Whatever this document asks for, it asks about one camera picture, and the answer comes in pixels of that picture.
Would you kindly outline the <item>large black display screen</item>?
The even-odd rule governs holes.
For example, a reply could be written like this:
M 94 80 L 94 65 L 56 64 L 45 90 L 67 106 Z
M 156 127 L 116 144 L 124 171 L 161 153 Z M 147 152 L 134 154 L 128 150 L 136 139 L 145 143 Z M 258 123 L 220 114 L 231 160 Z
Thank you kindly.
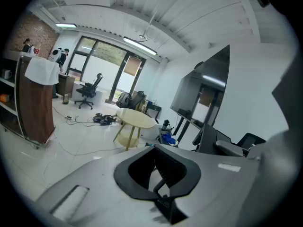
M 224 96 L 230 67 L 230 46 L 183 77 L 170 108 L 189 120 L 213 125 Z

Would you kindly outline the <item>black framed glass window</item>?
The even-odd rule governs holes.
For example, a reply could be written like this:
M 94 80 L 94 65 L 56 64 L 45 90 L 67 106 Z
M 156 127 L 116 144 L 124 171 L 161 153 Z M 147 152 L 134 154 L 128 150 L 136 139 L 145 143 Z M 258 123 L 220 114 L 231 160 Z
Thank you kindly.
M 99 87 L 107 91 L 107 103 L 116 103 L 123 92 L 134 92 L 146 63 L 142 57 L 135 77 L 124 73 L 127 60 L 133 55 L 133 52 L 113 44 L 82 36 L 72 53 L 66 73 L 83 83 L 92 83 L 97 74 L 102 73 Z

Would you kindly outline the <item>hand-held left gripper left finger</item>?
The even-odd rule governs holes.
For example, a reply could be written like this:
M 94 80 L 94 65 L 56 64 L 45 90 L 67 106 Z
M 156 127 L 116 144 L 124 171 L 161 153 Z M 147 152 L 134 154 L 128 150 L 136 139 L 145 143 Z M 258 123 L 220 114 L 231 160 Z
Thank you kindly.
M 56 227 L 170 227 L 154 202 L 129 197 L 114 179 L 121 162 L 146 150 L 92 160 L 47 189 L 37 204 Z

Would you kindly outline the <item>white cloth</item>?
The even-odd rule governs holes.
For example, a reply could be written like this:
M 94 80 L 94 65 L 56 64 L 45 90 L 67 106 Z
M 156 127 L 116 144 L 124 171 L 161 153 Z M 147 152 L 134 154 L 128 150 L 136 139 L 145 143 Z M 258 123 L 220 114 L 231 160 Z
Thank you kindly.
M 59 64 L 45 58 L 31 58 L 25 72 L 29 80 L 44 86 L 52 86 L 59 82 Z

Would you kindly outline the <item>black metal side table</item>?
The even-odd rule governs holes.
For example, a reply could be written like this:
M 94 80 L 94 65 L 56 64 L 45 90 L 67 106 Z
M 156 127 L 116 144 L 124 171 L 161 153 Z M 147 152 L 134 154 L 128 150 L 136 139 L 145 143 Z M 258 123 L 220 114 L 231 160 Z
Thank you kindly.
M 157 113 L 154 118 L 157 119 L 162 108 L 160 106 L 155 105 L 152 101 L 146 100 L 146 102 L 147 102 L 147 104 L 146 104 L 144 113 L 151 118 L 151 116 L 148 113 L 148 110 L 150 109 L 150 110 L 156 111 Z

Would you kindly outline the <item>pile of black gear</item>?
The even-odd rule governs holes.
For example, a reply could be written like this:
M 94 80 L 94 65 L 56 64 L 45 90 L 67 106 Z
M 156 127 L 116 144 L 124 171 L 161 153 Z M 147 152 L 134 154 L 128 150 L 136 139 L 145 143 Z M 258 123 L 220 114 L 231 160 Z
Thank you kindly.
M 112 123 L 117 121 L 117 115 L 103 115 L 101 113 L 97 113 L 93 118 L 94 123 L 99 123 L 101 126 L 111 125 Z

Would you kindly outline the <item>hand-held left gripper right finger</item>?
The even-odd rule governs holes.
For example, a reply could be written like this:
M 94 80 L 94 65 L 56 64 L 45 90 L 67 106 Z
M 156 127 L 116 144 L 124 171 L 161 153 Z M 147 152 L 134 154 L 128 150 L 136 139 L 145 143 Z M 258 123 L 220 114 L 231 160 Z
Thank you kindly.
M 196 163 L 200 179 L 192 191 L 174 200 L 182 220 L 176 226 L 235 226 L 256 178 L 259 159 L 229 157 L 156 145 L 166 154 Z

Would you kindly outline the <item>black display stand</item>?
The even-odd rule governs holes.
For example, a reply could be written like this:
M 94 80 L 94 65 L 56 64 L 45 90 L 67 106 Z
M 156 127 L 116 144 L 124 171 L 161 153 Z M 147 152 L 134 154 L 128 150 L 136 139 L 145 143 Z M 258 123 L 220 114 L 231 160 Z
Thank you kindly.
M 173 146 L 178 148 L 178 144 L 179 144 L 179 143 L 181 142 L 181 140 L 183 139 L 183 137 L 184 137 L 184 135 L 185 135 L 187 129 L 189 128 L 189 126 L 190 126 L 191 124 L 194 125 L 196 128 L 199 129 L 199 133 L 197 134 L 197 136 L 195 137 L 194 142 L 193 142 L 193 145 L 196 145 L 196 146 L 197 146 L 197 145 L 199 144 L 199 140 L 201 139 L 201 136 L 202 136 L 201 129 L 202 129 L 204 123 L 203 123 L 203 122 L 200 122 L 199 120 L 194 120 L 194 119 L 189 120 L 189 119 L 186 118 L 185 116 L 183 116 L 183 115 L 181 115 L 181 114 L 179 114 L 179 113 L 177 113 L 177 114 L 178 114 L 178 116 L 180 116 L 180 120 L 179 120 L 179 122 L 178 122 L 178 124 L 177 124 L 177 126 L 176 126 L 176 128 L 175 128 L 175 131 L 173 132 L 173 136 L 176 136 L 176 135 L 177 135 L 177 133 L 178 133 L 180 127 L 182 126 L 183 121 L 185 121 L 185 124 L 184 124 L 184 126 L 183 126 L 183 128 L 182 128 L 182 130 L 181 130 L 180 135 L 179 135 L 178 138 L 176 139 L 176 142 L 175 142 L 175 144 L 174 144 Z

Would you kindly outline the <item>round light wooden table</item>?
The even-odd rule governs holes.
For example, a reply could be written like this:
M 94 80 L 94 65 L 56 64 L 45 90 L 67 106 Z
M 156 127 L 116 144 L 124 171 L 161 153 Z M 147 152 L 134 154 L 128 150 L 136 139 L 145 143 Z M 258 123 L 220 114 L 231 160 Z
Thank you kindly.
M 133 109 L 118 109 L 116 115 L 121 120 L 122 126 L 113 142 L 117 140 L 119 144 L 125 147 L 125 151 L 128 151 L 129 148 L 138 147 L 141 129 L 151 129 L 155 125 L 152 118 Z M 129 134 L 123 134 L 122 131 L 127 125 L 132 127 L 131 131 Z

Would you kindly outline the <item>blue cloth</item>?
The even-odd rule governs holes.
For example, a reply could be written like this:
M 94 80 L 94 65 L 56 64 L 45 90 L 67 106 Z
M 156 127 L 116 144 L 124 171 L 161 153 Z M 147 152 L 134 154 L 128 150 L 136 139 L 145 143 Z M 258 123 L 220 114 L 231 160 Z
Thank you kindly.
M 168 144 L 175 144 L 176 140 L 172 138 L 172 135 L 170 133 L 162 134 L 162 140 L 165 141 Z

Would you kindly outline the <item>wooden rolling shelf cart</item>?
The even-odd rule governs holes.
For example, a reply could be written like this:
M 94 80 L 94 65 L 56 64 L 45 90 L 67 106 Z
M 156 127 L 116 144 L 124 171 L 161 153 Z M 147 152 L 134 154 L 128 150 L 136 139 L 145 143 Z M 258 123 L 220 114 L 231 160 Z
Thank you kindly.
M 0 56 L 0 94 L 10 95 L 9 102 L 0 102 L 0 125 L 38 149 L 48 143 L 55 129 L 53 87 L 25 77 L 31 58 L 16 51 L 5 51 Z M 3 69 L 12 71 L 10 79 L 2 78 Z

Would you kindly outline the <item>brown wooden desk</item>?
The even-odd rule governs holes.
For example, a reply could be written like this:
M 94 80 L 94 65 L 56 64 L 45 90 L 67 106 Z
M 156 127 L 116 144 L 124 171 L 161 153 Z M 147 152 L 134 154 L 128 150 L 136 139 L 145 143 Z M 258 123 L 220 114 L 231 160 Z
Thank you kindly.
M 70 97 L 72 97 L 75 78 L 66 76 L 64 74 L 59 74 L 58 81 L 59 83 L 56 85 L 56 93 L 61 96 L 70 94 Z

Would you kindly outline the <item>black mesh office chair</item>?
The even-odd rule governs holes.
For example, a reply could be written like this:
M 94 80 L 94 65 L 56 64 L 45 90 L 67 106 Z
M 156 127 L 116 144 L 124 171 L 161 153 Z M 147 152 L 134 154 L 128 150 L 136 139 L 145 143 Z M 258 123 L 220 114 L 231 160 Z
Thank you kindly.
M 94 103 L 88 101 L 88 99 L 94 98 L 97 95 L 97 87 L 102 79 L 103 79 L 102 73 L 98 73 L 97 78 L 93 84 L 91 83 L 81 84 L 81 88 L 76 89 L 76 92 L 80 93 L 81 96 L 83 97 L 82 100 L 74 101 L 75 105 L 79 103 L 79 109 L 81 109 L 83 105 L 88 105 L 91 110 L 93 109 Z

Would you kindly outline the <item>brown paper sheet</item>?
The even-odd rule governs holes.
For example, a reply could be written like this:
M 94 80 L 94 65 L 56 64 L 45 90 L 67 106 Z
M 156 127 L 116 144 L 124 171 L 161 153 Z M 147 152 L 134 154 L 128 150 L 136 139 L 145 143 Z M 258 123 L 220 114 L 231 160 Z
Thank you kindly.
M 125 65 L 124 73 L 135 77 L 141 63 L 142 61 L 140 59 L 130 56 Z

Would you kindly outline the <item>white curved bench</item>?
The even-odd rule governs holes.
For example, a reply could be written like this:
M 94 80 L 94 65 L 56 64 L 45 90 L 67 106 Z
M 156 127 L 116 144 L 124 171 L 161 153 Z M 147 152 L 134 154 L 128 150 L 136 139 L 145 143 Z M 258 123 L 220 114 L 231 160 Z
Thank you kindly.
M 82 85 L 84 85 L 84 83 L 82 83 L 80 81 L 74 81 L 74 86 L 73 86 L 73 90 L 71 93 L 72 101 L 77 101 L 77 100 L 81 101 L 84 99 L 84 97 L 81 96 L 81 93 L 76 91 L 77 89 L 81 89 Z M 88 98 L 88 101 L 93 102 L 94 106 L 101 106 L 103 103 L 105 103 L 106 93 L 107 93 L 106 90 L 103 90 L 102 88 L 97 87 L 96 95 L 93 98 Z

